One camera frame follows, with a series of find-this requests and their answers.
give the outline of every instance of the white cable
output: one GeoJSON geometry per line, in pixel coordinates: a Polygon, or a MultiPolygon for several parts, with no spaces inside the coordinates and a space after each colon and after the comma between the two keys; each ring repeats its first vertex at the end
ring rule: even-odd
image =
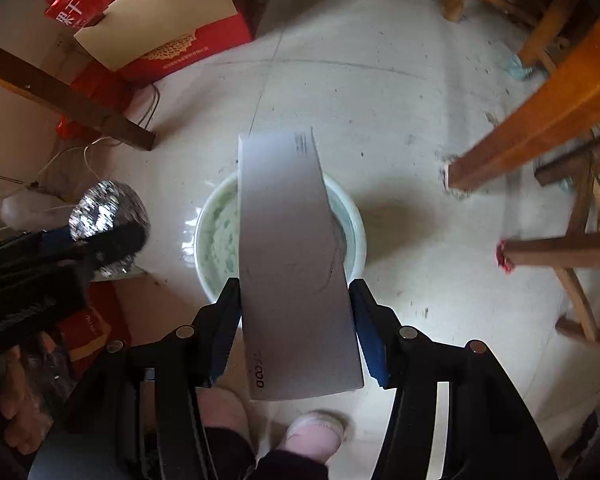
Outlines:
{"type": "MultiPolygon", "coordinates": [[[[158,107],[158,104],[160,103],[160,91],[158,90],[158,88],[157,88],[157,86],[155,84],[152,83],[151,86],[154,88],[154,97],[152,98],[151,104],[147,108],[146,112],[142,116],[142,119],[140,119],[140,121],[139,121],[139,124],[141,124],[142,121],[144,121],[145,119],[147,119],[147,122],[146,122],[146,124],[144,126],[145,128],[147,126],[149,126],[149,123],[151,122],[151,119],[153,119],[153,117],[154,117],[154,113],[155,113],[155,111],[156,111],[156,109],[158,107]]],[[[89,165],[89,162],[87,161],[87,150],[89,149],[90,146],[93,146],[94,144],[96,144],[96,143],[98,143],[98,142],[100,142],[101,140],[104,140],[104,139],[112,139],[112,137],[109,137],[109,136],[99,137],[96,140],[94,140],[91,144],[87,144],[84,147],[83,151],[82,151],[82,158],[84,159],[84,163],[86,164],[87,169],[89,171],[91,171],[91,173],[93,173],[94,176],[98,180],[101,180],[101,178],[98,176],[98,174],[95,171],[93,171],[93,168],[89,165]]],[[[110,146],[113,148],[115,146],[119,146],[120,144],[122,144],[122,142],[119,140],[117,144],[112,144],[110,146]]],[[[35,174],[35,176],[33,177],[33,179],[29,183],[22,184],[22,185],[18,186],[17,188],[13,189],[12,191],[0,195],[0,200],[4,200],[5,198],[8,198],[8,197],[10,197],[12,195],[15,195],[17,192],[19,192],[19,191],[21,191],[23,189],[27,189],[27,187],[29,187],[31,184],[33,184],[42,173],[44,173],[46,170],[48,170],[48,168],[56,161],[56,159],[60,155],[62,155],[63,153],[66,153],[66,152],[70,152],[71,150],[78,150],[78,149],[82,150],[82,146],[72,146],[70,148],[65,148],[61,152],[56,153],[51,158],[51,160],[48,163],[46,163],[39,172],[37,172],[35,174]]]]}
{"type": "Polygon", "coordinates": [[[77,204],[64,204],[64,205],[57,205],[56,207],[50,207],[49,209],[44,209],[42,211],[40,211],[41,213],[47,213],[49,211],[55,211],[56,209],[66,209],[68,207],[76,207],[77,204]]]}
{"type": "Polygon", "coordinates": [[[71,150],[78,150],[78,149],[80,149],[80,150],[81,150],[81,149],[82,149],[82,146],[72,146],[72,147],[70,147],[70,148],[65,148],[65,149],[64,149],[64,150],[62,150],[61,152],[58,152],[58,153],[56,153],[56,154],[55,154],[55,155],[54,155],[54,156],[51,158],[51,160],[50,160],[48,163],[46,163],[46,164],[45,164],[45,165],[42,167],[42,169],[41,169],[39,172],[37,172],[37,173],[35,174],[35,176],[33,177],[33,179],[32,179],[32,180],[31,180],[31,181],[30,181],[28,184],[22,184],[21,186],[18,186],[16,189],[14,189],[14,190],[12,190],[12,191],[10,191],[10,192],[8,192],[8,193],[5,193],[5,194],[3,194],[3,195],[0,195],[0,200],[4,200],[5,198],[8,198],[8,197],[10,197],[10,196],[12,196],[12,195],[15,195],[17,192],[19,192],[19,191],[21,191],[21,190],[23,190],[23,189],[27,189],[27,187],[29,187],[29,186],[30,186],[30,185],[31,185],[33,182],[35,182],[35,181],[37,180],[37,178],[38,178],[38,177],[39,177],[39,176],[40,176],[42,173],[44,173],[44,172],[45,172],[45,171],[46,171],[46,170],[49,168],[49,166],[51,166],[51,165],[52,165],[52,164],[53,164],[53,163],[56,161],[56,158],[58,158],[58,157],[59,157],[60,155],[62,155],[63,153],[69,152],[69,151],[71,151],[71,150]]]}

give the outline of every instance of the aluminum foil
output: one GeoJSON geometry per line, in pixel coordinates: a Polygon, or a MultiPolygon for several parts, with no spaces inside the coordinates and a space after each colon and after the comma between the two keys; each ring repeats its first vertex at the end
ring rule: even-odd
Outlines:
{"type": "MultiPolygon", "coordinates": [[[[74,240],[107,231],[135,221],[144,226],[149,235],[149,219],[136,192],[127,184],[103,180],[87,190],[69,216],[69,231],[74,240]]],[[[120,272],[129,272],[136,256],[102,267],[100,272],[110,278],[120,272]]]]}

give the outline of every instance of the white cardboard box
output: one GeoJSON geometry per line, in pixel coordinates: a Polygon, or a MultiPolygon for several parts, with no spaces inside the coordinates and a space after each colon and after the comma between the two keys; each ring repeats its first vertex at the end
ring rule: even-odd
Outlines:
{"type": "Polygon", "coordinates": [[[251,397],[363,386],[360,353],[312,134],[240,136],[240,297],[251,397]]]}

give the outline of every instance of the white floor tile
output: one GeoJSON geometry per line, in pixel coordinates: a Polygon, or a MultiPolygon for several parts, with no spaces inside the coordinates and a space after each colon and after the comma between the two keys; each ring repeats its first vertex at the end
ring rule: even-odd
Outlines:
{"type": "MultiPolygon", "coordinates": [[[[526,33],[477,1],[461,23],[440,12],[437,0],[270,0],[254,43],[158,83],[157,147],[116,148],[105,173],[131,184],[152,222],[138,257],[152,275],[116,285],[135,343],[190,321],[206,303],[183,244],[212,189],[237,169],[238,133],[312,130],[324,171],[362,213],[365,279],[379,303],[433,340],[484,340],[538,420],[596,395],[600,353],[554,332],[568,303],[551,270],[506,276],[494,260],[501,238],[562,234],[572,197],[541,189],[530,165],[464,200],[442,183],[447,157],[542,83],[503,69],[526,33]]],[[[584,278],[600,291],[600,277],[584,278]]],[[[594,308],[600,314],[600,298],[594,308]]],[[[241,344],[238,334],[222,383],[245,394],[241,344]]],[[[368,479],[393,393],[365,381],[337,396],[254,404],[261,451],[299,413],[333,409],[352,430],[331,478],[368,479]]],[[[432,471],[442,449],[437,443],[432,471]]]]}

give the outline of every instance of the person's leg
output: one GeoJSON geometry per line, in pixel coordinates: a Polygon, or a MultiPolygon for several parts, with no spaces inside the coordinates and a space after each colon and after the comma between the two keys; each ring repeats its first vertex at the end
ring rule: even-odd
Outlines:
{"type": "Polygon", "coordinates": [[[342,443],[344,428],[332,416],[309,413],[287,430],[279,448],[267,453],[249,480],[328,480],[324,465],[342,443]]]}
{"type": "Polygon", "coordinates": [[[256,460],[242,401],[221,388],[197,388],[200,419],[219,480],[243,480],[256,460]]]}

